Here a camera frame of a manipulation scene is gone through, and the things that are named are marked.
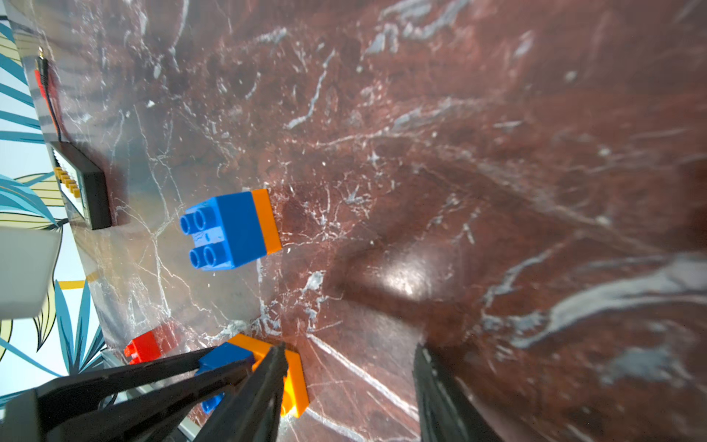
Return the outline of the red 2x2 lego brick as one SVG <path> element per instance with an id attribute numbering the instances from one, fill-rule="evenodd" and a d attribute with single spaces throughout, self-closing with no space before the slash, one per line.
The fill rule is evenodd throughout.
<path id="1" fill-rule="evenodd" d="M 131 340 L 125 346 L 123 355 L 129 365 L 136 365 L 165 357 L 177 346 L 174 326 L 171 323 L 163 323 Z"/>

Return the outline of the orange 2x4 lego brick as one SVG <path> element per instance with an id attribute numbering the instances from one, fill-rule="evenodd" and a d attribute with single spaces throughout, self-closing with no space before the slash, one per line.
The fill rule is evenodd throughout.
<path id="1" fill-rule="evenodd" d="M 257 216 L 263 232 L 263 242 L 267 254 L 271 255 L 283 249 L 275 222 L 274 210 L 266 189 L 252 191 Z"/>
<path id="2" fill-rule="evenodd" d="M 228 344 L 237 346 L 252 353 L 254 362 L 252 371 L 255 371 L 265 359 L 273 344 L 260 341 L 242 333 L 228 340 Z M 285 359 L 288 365 L 284 381 L 284 397 L 281 406 L 281 416 L 294 416 L 300 418 L 309 407 L 309 396 L 304 376 L 302 361 L 298 353 L 286 350 Z"/>

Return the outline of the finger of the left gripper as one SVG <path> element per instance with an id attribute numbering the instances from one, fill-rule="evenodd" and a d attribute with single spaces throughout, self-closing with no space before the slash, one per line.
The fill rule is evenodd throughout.
<path id="1" fill-rule="evenodd" d="M 237 393 L 254 373 L 236 362 L 152 390 L 123 403 L 108 397 L 195 371 L 207 349 L 134 366 L 52 380 L 7 404 L 4 441 L 163 441 L 191 409 L 218 394 Z"/>

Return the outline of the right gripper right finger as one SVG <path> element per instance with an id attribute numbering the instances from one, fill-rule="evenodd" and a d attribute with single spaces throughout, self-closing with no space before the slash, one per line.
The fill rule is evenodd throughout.
<path id="1" fill-rule="evenodd" d="M 501 441 L 441 358 L 425 345 L 416 346 L 412 376 L 423 442 Z"/>

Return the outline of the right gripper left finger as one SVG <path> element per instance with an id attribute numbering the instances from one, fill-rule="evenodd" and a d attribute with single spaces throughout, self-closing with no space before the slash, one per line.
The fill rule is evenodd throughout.
<path id="1" fill-rule="evenodd" d="M 226 394 L 195 439 L 277 440 L 287 368 L 285 347 L 272 348 L 239 392 Z"/>

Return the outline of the black charging board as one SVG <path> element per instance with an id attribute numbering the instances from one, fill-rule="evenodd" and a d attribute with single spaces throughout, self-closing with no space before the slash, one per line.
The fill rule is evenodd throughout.
<path id="1" fill-rule="evenodd" d="M 47 144 L 61 195 L 83 218 L 88 228 L 112 225 L 104 172 L 77 147 L 53 141 Z"/>

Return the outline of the blue 2x2 lego brick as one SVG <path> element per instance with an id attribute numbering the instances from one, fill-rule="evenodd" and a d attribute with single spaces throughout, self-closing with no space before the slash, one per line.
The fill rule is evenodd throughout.
<path id="1" fill-rule="evenodd" d="M 208 371 L 212 371 L 232 363 L 246 361 L 253 365 L 255 357 L 252 351 L 230 343 L 221 344 L 199 360 L 199 368 L 196 375 L 200 376 Z M 224 393 L 205 400 L 201 407 L 205 414 L 211 414 L 215 408 L 223 401 Z"/>
<path id="2" fill-rule="evenodd" d="M 187 209 L 180 228 L 193 240 L 189 259 L 197 270 L 232 270 L 267 254 L 250 192 L 213 197 Z"/>

